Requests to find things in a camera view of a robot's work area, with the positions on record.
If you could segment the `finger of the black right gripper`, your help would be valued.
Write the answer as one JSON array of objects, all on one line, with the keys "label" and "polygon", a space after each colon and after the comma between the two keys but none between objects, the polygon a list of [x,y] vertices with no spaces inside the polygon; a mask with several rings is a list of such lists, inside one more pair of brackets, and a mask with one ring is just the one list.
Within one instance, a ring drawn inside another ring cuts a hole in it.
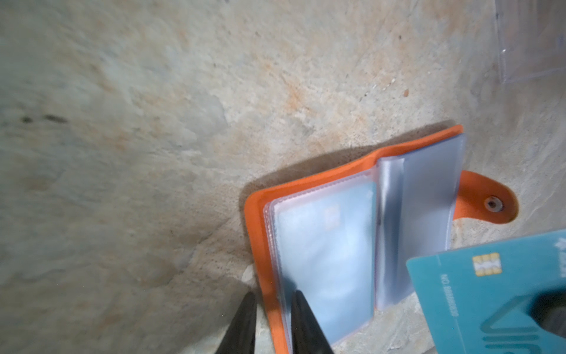
[{"label": "finger of the black right gripper", "polygon": [[565,290],[539,294],[529,311],[530,317],[545,331],[565,338]]}]

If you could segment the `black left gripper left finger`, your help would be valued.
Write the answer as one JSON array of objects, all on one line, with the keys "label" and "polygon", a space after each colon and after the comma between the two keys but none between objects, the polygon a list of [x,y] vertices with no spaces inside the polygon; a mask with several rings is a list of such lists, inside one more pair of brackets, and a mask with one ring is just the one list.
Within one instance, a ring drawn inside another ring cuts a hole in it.
[{"label": "black left gripper left finger", "polygon": [[248,292],[231,320],[216,354],[254,354],[257,300]]}]

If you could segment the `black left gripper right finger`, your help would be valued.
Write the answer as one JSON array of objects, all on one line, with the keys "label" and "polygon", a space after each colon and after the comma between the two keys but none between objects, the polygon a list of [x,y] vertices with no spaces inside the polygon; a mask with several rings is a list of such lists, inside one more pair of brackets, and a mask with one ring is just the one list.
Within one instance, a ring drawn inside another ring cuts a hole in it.
[{"label": "black left gripper right finger", "polygon": [[333,354],[305,295],[295,291],[291,302],[291,336],[294,354]]}]

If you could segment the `orange card holder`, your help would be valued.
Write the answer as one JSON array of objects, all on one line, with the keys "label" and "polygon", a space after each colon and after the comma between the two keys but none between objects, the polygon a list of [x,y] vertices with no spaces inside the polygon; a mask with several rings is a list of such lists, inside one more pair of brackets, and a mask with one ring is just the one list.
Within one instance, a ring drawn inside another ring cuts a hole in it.
[{"label": "orange card holder", "polygon": [[460,125],[252,193],[246,228],[274,348],[293,352],[291,298],[301,291],[330,343],[414,291],[406,263],[450,247],[459,218],[508,224],[504,184],[466,171]]}]

